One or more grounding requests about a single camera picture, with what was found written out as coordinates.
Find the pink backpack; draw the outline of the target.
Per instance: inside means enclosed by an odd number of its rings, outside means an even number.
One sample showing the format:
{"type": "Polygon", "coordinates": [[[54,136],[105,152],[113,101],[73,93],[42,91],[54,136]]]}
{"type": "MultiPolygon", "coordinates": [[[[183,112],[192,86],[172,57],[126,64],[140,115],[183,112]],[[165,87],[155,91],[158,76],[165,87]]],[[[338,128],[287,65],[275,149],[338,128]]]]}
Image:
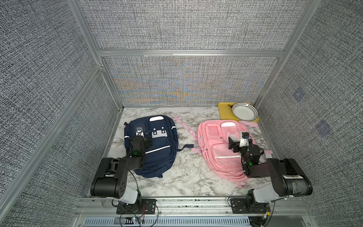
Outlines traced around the pink backpack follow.
{"type": "Polygon", "coordinates": [[[193,131],[177,116],[174,119],[198,141],[199,149],[192,151],[203,155],[208,167],[222,179],[233,182],[240,188],[246,188],[248,177],[244,175],[241,155],[228,148],[228,139],[240,143],[241,134],[248,132],[248,127],[258,128],[257,123],[234,120],[208,120],[199,124],[193,131]]]}

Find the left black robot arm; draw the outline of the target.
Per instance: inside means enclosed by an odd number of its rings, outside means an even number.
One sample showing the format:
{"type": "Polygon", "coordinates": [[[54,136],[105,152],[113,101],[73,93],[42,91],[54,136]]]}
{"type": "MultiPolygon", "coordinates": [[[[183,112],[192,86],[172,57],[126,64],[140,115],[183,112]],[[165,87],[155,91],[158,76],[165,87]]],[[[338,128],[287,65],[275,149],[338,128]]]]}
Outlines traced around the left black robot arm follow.
{"type": "Polygon", "coordinates": [[[144,167],[146,149],[152,146],[152,140],[148,137],[135,136],[130,144],[130,155],[101,160],[90,187],[91,196],[114,198],[123,204],[141,204],[139,190],[127,186],[128,173],[144,167]]]}

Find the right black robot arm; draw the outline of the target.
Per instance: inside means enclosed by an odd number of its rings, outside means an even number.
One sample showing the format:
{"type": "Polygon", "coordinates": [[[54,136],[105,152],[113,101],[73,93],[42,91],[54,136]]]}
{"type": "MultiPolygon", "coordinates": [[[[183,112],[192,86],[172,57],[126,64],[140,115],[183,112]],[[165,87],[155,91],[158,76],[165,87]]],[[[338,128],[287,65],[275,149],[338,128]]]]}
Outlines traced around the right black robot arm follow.
{"type": "Polygon", "coordinates": [[[247,209],[260,209],[266,204],[290,196],[312,194],[312,183],[295,159],[268,158],[266,162],[261,163],[260,157],[263,150],[253,144],[249,133],[242,132],[239,142],[229,137],[228,148],[240,154],[242,169],[247,178],[269,177],[271,179],[270,184],[248,191],[244,201],[247,209]]]}

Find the navy blue backpack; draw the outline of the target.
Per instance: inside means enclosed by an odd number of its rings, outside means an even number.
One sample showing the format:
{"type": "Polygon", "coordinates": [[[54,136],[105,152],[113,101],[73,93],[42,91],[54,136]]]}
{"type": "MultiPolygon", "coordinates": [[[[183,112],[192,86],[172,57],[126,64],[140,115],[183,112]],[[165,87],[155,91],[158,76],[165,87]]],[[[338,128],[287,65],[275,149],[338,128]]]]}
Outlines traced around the navy blue backpack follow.
{"type": "Polygon", "coordinates": [[[144,167],[134,170],[144,178],[162,178],[176,159],[179,148],[179,137],[175,122],[165,115],[154,115],[135,119],[124,123],[124,145],[127,155],[130,155],[131,139],[135,136],[149,137],[152,147],[146,149],[144,167]]]}

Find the white dotted bowl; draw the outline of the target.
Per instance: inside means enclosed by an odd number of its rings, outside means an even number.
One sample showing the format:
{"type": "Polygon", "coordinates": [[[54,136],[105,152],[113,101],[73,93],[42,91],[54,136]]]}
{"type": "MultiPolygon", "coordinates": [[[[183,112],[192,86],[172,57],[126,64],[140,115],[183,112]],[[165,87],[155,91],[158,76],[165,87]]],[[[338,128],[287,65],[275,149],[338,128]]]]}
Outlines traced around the white dotted bowl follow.
{"type": "Polygon", "coordinates": [[[232,113],[243,121],[254,121],[258,118],[257,109],[248,103],[236,103],[232,106],[232,113]]]}

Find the yellow tray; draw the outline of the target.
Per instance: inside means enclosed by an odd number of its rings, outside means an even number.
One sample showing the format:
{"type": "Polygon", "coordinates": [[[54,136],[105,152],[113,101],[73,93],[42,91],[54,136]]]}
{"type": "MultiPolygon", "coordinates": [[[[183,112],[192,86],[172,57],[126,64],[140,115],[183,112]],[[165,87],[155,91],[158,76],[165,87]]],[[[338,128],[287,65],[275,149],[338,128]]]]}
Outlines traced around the yellow tray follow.
{"type": "MultiPolygon", "coordinates": [[[[232,113],[232,106],[236,104],[233,102],[224,102],[224,103],[219,103],[218,104],[218,110],[219,110],[219,114],[220,114],[220,118],[222,120],[236,120],[236,121],[242,121],[239,118],[235,117],[234,114],[232,113]]],[[[259,116],[256,120],[254,121],[247,121],[247,122],[252,122],[252,123],[257,123],[259,121],[259,116]]]]}

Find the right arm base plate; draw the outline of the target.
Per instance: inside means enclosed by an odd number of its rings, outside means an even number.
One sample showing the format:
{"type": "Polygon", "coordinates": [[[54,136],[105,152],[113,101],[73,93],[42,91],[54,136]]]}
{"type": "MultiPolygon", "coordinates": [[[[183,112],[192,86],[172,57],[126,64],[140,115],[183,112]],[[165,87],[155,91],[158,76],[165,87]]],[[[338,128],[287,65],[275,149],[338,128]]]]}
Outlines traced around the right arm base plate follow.
{"type": "Polygon", "coordinates": [[[265,214],[269,211],[268,204],[253,204],[246,206],[245,199],[229,197],[228,204],[232,209],[233,214],[265,214]]]}

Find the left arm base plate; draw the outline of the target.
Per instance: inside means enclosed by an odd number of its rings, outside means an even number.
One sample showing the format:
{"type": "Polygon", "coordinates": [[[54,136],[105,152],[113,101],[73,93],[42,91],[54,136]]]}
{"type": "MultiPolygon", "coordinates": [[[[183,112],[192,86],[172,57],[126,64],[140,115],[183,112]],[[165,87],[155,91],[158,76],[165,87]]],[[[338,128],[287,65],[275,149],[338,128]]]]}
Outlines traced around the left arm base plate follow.
{"type": "Polygon", "coordinates": [[[134,204],[120,203],[117,206],[116,214],[155,214],[156,199],[141,199],[134,204]]]}

